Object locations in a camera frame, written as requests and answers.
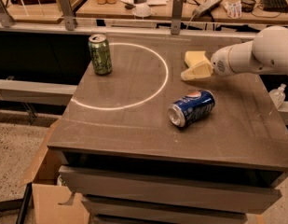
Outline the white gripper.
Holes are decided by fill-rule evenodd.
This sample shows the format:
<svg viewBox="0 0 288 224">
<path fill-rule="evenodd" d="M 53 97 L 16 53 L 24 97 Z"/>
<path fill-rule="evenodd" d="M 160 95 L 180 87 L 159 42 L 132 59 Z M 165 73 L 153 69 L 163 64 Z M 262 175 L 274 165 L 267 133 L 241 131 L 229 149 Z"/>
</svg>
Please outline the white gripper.
<svg viewBox="0 0 288 224">
<path fill-rule="evenodd" d="M 236 75 L 236 64 L 239 56 L 236 54 L 233 46 L 223 47 L 217 50 L 211 57 L 211 63 L 201 61 L 191 65 L 181 73 L 181 79 L 184 81 L 202 79 L 210 77 L 213 71 L 219 76 Z"/>
</svg>

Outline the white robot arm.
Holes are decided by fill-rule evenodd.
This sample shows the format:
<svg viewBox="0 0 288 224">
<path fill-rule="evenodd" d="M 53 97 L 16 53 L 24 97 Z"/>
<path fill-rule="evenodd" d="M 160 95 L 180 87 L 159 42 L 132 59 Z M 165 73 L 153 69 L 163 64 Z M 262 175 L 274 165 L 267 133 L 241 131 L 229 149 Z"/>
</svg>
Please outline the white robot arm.
<svg viewBox="0 0 288 224">
<path fill-rule="evenodd" d="M 185 53 L 183 81 L 241 73 L 288 76 L 288 28 L 270 26 L 252 41 L 223 47 L 210 59 L 205 51 Z"/>
</svg>

